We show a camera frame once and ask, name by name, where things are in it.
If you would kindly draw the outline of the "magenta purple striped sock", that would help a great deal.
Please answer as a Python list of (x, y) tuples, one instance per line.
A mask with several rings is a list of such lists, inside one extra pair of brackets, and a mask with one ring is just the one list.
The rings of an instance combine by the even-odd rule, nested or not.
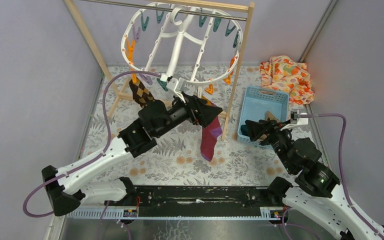
[(206, 161), (212, 161), (215, 146), (221, 134), (222, 127), (218, 116), (208, 126), (202, 126), (200, 154)]

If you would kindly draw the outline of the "light blue plastic basket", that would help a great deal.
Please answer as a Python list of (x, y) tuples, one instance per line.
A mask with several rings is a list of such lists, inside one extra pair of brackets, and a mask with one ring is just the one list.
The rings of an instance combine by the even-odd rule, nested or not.
[(250, 141), (250, 138), (242, 134), (241, 127), (246, 120), (264, 120), (266, 112), (271, 112), (278, 120), (288, 120), (289, 94), (280, 90), (272, 90), (258, 86), (248, 86), (243, 98), (242, 109), (237, 129), (237, 140), (244, 144), (258, 146), (262, 149), (270, 146), (262, 146), (257, 141)]

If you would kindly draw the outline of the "brown yellow argyle sock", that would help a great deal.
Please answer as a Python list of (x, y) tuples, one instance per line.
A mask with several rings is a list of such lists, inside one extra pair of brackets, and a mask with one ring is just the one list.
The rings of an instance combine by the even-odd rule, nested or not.
[(155, 100), (152, 93), (145, 87), (145, 85), (140, 81), (136, 80), (134, 83), (133, 79), (129, 81), (129, 87), (132, 91), (132, 99), (140, 105), (141, 108), (144, 108), (148, 102)]

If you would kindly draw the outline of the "white round clip hanger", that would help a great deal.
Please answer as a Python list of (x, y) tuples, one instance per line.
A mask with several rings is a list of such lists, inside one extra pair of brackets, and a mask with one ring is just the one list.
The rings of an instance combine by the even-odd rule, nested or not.
[[(199, 46), (199, 52), (196, 58), (194, 69), (187, 84), (208, 88), (213, 87), (213, 84), (219, 80), (223, 80), (227, 85), (236, 85), (240, 67), (243, 61), (242, 51), (245, 50), (247, 38), (249, 34), (249, 27), (252, 18), (252, 12), (254, 6), (244, 6), (237, 4), (222, 4), (218, 2), (204, 1), (204, 0), (161, 0), (146, 4), (148, 6), (156, 6), (162, 8), (174, 9), (173, 12), (161, 11), (156, 15), (158, 23), (163, 22), (160, 28), (159, 35), (155, 40), (155, 44), (152, 52), (149, 54), (148, 61), (143, 69), (139, 69), (135, 66), (133, 61), (134, 49), (136, 42), (139, 39), (139, 31), (135, 29), (135, 21), (137, 18), (141, 18), (141, 31), (145, 31), (148, 27), (148, 18), (143, 18), (143, 13), (147, 9), (138, 9), (132, 16), (127, 28), (123, 34), (120, 43), (121, 54), (128, 64), (128, 66), (137, 72), (148, 71), (153, 63), (155, 56), (157, 55), (158, 48), (163, 39), (174, 38), (174, 45), (171, 53), (170, 62), (167, 67), (165, 75), (171, 77), (174, 75), (176, 67), (178, 65), (179, 57), (182, 50), (182, 45), (185, 39)], [(221, 24), (223, 18), (199, 16), (199, 26), (207, 26), (203, 39), (199, 39), (188, 33), (188, 28), (193, 22), (195, 15), (178, 13), (180, 9), (189, 11), (209, 12), (222, 15), (230, 15), (235, 17), (247, 18), (247, 21), (229, 20), (229, 23), (233, 23), (234, 26), (228, 25), (226, 27), (225, 36), (228, 37), (234, 30), (236, 30), (235, 39), (233, 41), (233, 48), (235, 49), (234, 57), (230, 61), (229, 68), (221, 76), (216, 78), (210, 78), (208, 80), (199, 80), (196, 77), (198, 69), (201, 65), (201, 59), (205, 52), (205, 46), (209, 39), (210, 32), (216, 32)]]

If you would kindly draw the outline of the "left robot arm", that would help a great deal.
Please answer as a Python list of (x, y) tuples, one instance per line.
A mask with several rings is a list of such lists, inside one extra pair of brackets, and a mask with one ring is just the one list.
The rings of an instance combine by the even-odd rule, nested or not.
[(183, 122), (208, 127), (223, 111), (196, 95), (185, 94), (184, 99), (174, 98), (170, 108), (166, 108), (161, 100), (148, 101), (138, 112), (138, 118), (100, 150), (64, 167), (44, 167), (41, 175), (52, 213), (57, 217), (64, 216), (82, 204), (132, 204), (136, 190), (129, 178), (98, 183), (91, 180), (118, 163), (148, 152), (157, 145), (157, 138)]

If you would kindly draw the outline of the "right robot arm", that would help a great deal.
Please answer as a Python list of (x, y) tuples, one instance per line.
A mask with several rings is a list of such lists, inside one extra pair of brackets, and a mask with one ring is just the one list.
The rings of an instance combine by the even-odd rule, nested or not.
[(270, 145), (296, 185), (276, 177), (269, 185), (267, 201), (282, 203), (310, 218), (336, 240), (384, 240), (384, 225), (376, 223), (353, 201), (329, 167), (319, 162), (322, 153), (310, 138), (292, 139), (291, 129), (307, 125), (300, 117), (285, 122), (246, 120), (246, 133), (252, 142)]

